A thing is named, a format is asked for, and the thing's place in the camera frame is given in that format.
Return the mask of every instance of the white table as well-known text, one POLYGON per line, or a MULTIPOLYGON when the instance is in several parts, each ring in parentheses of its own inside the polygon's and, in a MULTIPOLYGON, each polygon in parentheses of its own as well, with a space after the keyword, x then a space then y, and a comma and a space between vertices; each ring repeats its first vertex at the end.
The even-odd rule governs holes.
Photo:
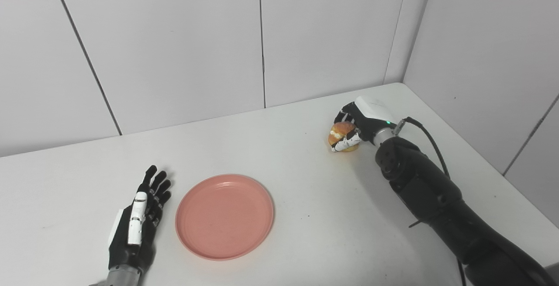
MULTIPOLYGON (((559 262, 559 230, 397 83, 0 158, 2 284, 85 286, 104 278, 114 215, 155 163, 174 185, 145 286, 459 285, 455 258, 435 233, 424 224, 407 228, 415 219, 381 176, 376 148, 330 152, 334 117, 363 94, 398 119, 422 121, 469 206, 543 266, 559 262), (212 262, 180 244, 174 213, 190 188, 220 173, 260 181, 276 216, 256 250, 212 262)), ((401 136, 436 159, 418 129, 407 126, 401 136)))

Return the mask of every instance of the robotic hand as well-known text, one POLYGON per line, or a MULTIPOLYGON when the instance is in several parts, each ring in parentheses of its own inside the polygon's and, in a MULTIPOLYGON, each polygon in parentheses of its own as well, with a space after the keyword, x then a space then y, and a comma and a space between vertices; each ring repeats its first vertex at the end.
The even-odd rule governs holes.
POLYGON ((137 286, 152 265, 155 231, 163 206, 171 197, 171 183, 166 180, 165 171, 160 171, 151 182, 156 172, 157 167, 149 167, 134 201, 117 215, 118 223, 115 220, 116 229, 108 249, 109 273, 98 286, 137 286))
POLYGON ((375 161, 393 191, 418 223, 429 224, 466 266, 466 276, 474 286, 557 286, 536 260, 467 206, 449 177, 435 141, 421 123, 407 117, 396 125, 382 103, 363 96, 342 108, 334 123, 339 121, 351 121, 356 128, 331 145, 332 150, 341 151, 359 141, 371 141, 379 147, 375 161), (425 132, 445 172, 419 147, 398 136, 407 122, 425 132))

